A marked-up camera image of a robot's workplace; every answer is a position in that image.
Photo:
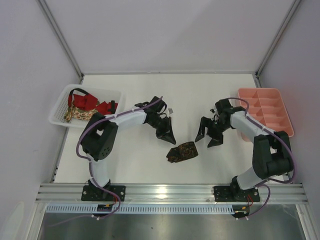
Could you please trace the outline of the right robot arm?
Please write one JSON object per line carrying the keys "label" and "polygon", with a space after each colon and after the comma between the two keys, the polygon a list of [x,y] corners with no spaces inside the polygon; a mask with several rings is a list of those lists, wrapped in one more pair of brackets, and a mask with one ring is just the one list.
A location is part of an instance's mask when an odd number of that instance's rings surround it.
{"label": "right robot arm", "polygon": [[256,188],[276,176],[295,172],[295,160],[290,139],[285,131],[276,131],[255,120],[249,114],[249,107],[232,106],[230,98],[215,103],[212,118],[203,116],[195,141],[210,137],[208,147],[220,146],[224,142],[223,133],[236,129],[253,144],[252,166],[244,173],[232,178],[229,186],[216,186],[214,196],[217,202],[223,199],[243,202],[254,197]]}

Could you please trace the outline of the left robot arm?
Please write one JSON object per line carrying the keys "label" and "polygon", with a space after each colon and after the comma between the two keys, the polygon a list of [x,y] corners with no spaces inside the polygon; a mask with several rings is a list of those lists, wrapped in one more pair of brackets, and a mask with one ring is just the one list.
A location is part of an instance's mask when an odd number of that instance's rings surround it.
{"label": "left robot arm", "polygon": [[150,102],[141,102],[132,109],[105,116],[95,113],[89,120],[75,147],[76,155],[86,159],[90,178],[82,194],[82,201],[121,201],[118,194],[111,191],[106,158],[113,150],[117,133],[143,124],[155,129],[155,135],[175,145],[176,139],[172,129],[172,118],[167,116],[167,104],[161,97],[154,96]]}

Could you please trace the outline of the dark brown patterned tie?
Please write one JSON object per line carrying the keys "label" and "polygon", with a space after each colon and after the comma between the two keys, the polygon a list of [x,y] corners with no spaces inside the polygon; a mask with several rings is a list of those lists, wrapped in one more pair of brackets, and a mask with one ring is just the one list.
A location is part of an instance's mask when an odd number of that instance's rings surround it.
{"label": "dark brown patterned tie", "polygon": [[199,155],[197,147],[193,141],[185,142],[177,147],[171,148],[166,155],[170,163],[180,163],[193,159]]}

